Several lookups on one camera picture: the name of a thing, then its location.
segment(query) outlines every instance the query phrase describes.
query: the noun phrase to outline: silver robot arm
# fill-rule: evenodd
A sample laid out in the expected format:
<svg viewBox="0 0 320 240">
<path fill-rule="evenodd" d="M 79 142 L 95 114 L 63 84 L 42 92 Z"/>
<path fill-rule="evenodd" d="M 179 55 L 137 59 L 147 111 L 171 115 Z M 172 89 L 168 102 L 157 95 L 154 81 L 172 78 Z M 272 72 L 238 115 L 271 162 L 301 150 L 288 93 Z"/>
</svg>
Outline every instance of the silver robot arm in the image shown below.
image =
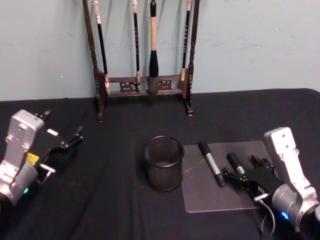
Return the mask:
<svg viewBox="0 0 320 240">
<path fill-rule="evenodd" d="M 299 150 L 291 129 L 280 127 L 265 133 L 264 138 L 276 172 L 286 183 L 274 192 L 272 206 L 279 212 L 285 212 L 297 229 L 313 235 L 315 212 L 320 203 L 316 190 L 301 168 Z"/>
<path fill-rule="evenodd" d="M 36 133 L 45 125 L 44 121 L 25 110 L 11 117 L 7 147 L 0 164 L 0 194 L 16 205 L 25 189 L 37 178 L 37 170 L 26 162 Z"/>
</svg>

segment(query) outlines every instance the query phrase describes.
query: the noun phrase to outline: brush tip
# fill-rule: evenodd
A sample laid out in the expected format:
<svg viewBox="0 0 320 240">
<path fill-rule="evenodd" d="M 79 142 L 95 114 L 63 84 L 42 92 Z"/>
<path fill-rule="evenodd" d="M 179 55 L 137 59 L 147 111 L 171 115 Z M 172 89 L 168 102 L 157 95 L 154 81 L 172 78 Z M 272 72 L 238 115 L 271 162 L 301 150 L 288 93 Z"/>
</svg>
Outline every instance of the brush tip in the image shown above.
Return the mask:
<svg viewBox="0 0 320 240">
<path fill-rule="evenodd" d="M 148 94 L 151 98 L 155 98 L 160 88 L 160 82 L 158 77 L 150 76 L 148 78 Z"/>
</svg>

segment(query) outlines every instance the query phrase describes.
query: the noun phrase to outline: transparent plastic sheet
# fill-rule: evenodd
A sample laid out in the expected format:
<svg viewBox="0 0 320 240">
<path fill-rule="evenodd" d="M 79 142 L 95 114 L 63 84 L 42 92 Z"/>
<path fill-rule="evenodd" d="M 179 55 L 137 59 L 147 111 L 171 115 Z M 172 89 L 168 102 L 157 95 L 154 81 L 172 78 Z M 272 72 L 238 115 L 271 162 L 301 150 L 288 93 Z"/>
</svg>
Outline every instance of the transparent plastic sheet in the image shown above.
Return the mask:
<svg viewBox="0 0 320 240">
<path fill-rule="evenodd" d="M 262 141 L 211 143 L 208 146 L 220 170 L 227 167 L 232 173 L 235 171 L 227 160 L 227 154 L 230 152 L 237 154 L 245 171 L 253 168 L 250 162 L 251 155 L 259 158 L 268 157 L 271 161 Z M 224 188 L 218 186 L 197 145 L 184 146 L 182 191 L 185 210 L 188 213 L 258 208 L 246 191 L 229 183 Z"/>
</svg>

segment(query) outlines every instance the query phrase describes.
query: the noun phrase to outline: white label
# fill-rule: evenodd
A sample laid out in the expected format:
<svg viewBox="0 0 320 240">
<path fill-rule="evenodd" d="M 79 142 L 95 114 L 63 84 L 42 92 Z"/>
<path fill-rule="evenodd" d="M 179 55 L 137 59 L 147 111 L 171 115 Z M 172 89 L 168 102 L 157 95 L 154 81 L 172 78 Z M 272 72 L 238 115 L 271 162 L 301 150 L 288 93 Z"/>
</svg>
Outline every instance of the white label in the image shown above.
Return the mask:
<svg viewBox="0 0 320 240">
<path fill-rule="evenodd" d="M 58 136 L 58 133 L 56 131 L 53 131 L 52 129 L 47 130 L 48 133 L 52 134 L 53 136 Z"/>
</svg>

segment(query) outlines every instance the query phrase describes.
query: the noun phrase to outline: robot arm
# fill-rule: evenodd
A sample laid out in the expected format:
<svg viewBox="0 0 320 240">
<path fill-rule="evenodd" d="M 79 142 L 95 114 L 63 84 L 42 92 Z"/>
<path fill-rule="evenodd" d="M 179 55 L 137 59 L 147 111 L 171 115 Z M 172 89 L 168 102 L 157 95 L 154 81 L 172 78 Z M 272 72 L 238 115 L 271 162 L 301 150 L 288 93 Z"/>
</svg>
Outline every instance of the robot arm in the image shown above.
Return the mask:
<svg viewBox="0 0 320 240">
<path fill-rule="evenodd" d="M 46 129 L 45 120 L 50 116 L 48 110 L 42 115 L 20 110 L 11 117 L 7 147 L 0 163 L 0 222 L 7 218 L 8 209 L 13 209 L 28 187 L 35 181 L 43 183 L 56 170 L 46 164 L 54 153 L 66 153 L 80 144 L 82 126 L 70 140 Z M 39 171 L 46 171 L 43 179 L 38 179 Z"/>
<path fill-rule="evenodd" d="M 299 151 L 290 128 L 277 128 L 267 132 L 264 137 L 273 163 L 265 157 L 252 156 L 255 168 L 243 175 L 224 169 L 224 177 L 230 183 L 246 189 L 255 202 L 266 201 L 269 207 L 282 213 L 293 226 L 314 236 L 315 225 L 319 224 L 320 219 L 320 215 L 317 215 L 318 212 L 320 214 L 320 203 L 316 190 L 303 174 Z"/>
</svg>

